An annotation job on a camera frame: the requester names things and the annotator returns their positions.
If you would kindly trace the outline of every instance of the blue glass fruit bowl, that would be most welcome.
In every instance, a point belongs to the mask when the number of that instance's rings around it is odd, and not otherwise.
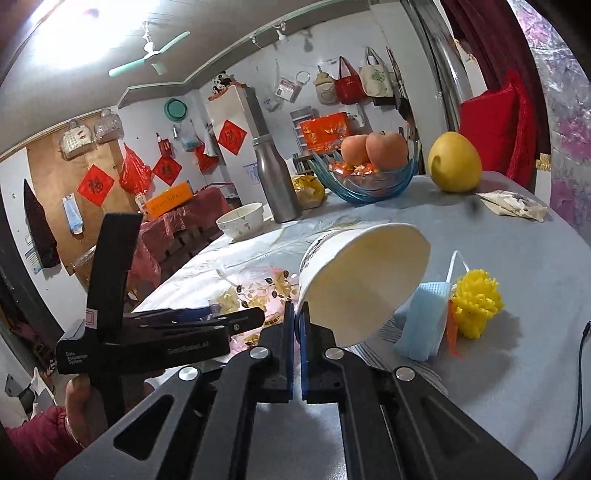
[[[331,163],[343,161],[338,152],[334,152],[333,157],[327,154],[320,156],[312,152],[314,158],[309,163],[325,188],[347,202],[365,205],[396,197],[408,187],[417,171],[420,155],[418,140],[409,142],[408,152],[411,157],[402,168],[381,170],[367,175],[341,175],[332,171]]]

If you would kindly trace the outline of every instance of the curtain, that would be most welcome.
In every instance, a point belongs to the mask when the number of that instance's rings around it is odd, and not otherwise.
[[[468,43],[489,90],[501,89],[515,70],[534,105],[537,152],[550,153],[544,92],[523,30],[505,0],[441,0],[454,36]]]
[[[546,97],[552,147],[550,206],[591,245],[591,84],[552,25],[525,0],[509,0]]]

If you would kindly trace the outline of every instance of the white cup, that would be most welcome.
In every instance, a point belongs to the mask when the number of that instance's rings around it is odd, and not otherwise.
[[[431,245],[407,223],[332,230],[309,247],[300,264],[300,299],[310,321],[331,329],[348,347],[377,332],[416,290]]]

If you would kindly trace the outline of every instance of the red sleeve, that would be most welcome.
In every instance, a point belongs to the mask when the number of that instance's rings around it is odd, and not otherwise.
[[[53,480],[58,470],[83,450],[66,430],[64,407],[51,407],[6,431],[37,480]]]

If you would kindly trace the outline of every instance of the black cable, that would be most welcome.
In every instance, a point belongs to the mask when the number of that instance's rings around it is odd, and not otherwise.
[[[591,330],[591,322],[587,322],[583,330],[583,343],[585,342],[587,335]],[[577,441],[577,447],[581,443],[581,437],[583,436],[583,357],[582,352],[579,354],[579,392],[581,398],[581,423],[579,424],[579,440]]]
[[[577,425],[579,423],[579,413],[581,415],[581,423],[579,426],[579,441],[577,445],[581,442],[581,436],[583,434],[583,347],[585,345],[585,340],[587,335],[589,334],[589,330],[591,330],[591,322],[587,322],[585,328],[583,330],[583,334],[581,336],[581,343],[579,344],[579,382],[577,385],[577,414],[574,416],[574,425],[573,425],[573,433],[570,436],[570,443],[569,443],[569,451],[566,453],[566,458],[564,459],[563,468],[566,466],[567,462],[570,458],[571,450],[573,449],[574,438],[577,435]]]

